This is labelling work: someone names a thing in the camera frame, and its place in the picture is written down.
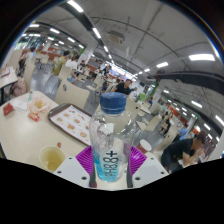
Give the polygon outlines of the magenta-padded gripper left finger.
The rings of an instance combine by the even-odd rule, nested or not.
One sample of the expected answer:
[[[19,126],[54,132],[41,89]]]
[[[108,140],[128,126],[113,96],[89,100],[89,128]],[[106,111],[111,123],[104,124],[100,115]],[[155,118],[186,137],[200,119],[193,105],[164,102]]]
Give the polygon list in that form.
[[[67,157],[54,174],[84,188],[93,188],[94,161],[91,147],[86,147],[77,156]]]

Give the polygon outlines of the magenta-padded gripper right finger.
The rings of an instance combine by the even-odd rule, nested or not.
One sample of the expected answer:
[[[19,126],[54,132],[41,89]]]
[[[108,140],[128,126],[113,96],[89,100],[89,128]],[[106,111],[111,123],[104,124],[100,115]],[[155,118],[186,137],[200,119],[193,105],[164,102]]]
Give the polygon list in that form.
[[[168,175],[154,154],[144,154],[132,147],[129,156],[126,182],[128,188],[140,188]]]

